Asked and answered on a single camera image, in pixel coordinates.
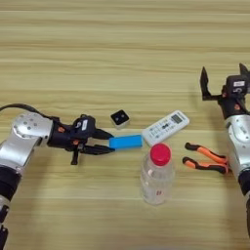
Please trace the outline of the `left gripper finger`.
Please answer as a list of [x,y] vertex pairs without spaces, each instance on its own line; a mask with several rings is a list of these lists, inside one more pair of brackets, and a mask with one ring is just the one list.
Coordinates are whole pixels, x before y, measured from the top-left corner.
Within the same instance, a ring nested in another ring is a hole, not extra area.
[[91,154],[91,155],[101,155],[101,154],[108,154],[114,152],[114,148],[109,146],[101,146],[101,145],[94,145],[94,146],[83,146],[80,150],[81,153]]
[[96,129],[92,137],[98,140],[109,140],[110,138],[112,138],[112,135],[102,129]]

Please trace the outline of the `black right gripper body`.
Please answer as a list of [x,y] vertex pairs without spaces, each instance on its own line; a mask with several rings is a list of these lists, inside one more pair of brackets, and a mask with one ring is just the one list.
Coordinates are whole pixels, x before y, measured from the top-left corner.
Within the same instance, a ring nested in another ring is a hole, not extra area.
[[235,115],[250,115],[245,106],[246,91],[235,92],[231,87],[223,86],[220,95],[212,95],[207,86],[201,88],[203,101],[216,101],[221,107],[225,119]]

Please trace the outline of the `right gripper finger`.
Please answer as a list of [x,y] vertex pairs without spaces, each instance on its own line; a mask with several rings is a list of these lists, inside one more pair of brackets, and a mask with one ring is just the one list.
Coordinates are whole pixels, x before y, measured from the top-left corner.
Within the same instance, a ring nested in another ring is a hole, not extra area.
[[250,79],[250,71],[248,70],[248,68],[243,63],[239,64],[239,69],[240,69],[240,74],[241,75],[245,75]]
[[205,67],[202,67],[200,75],[200,88],[202,93],[202,100],[209,101],[211,99],[211,93],[208,90],[208,75]]

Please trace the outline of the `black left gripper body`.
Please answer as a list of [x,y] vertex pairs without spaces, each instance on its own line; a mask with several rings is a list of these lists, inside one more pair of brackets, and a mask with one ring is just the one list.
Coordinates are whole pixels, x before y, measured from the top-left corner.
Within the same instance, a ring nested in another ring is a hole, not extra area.
[[48,146],[72,151],[71,165],[78,163],[78,154],[96,130],[94,117],[78,117],[71,125],[54,124]]

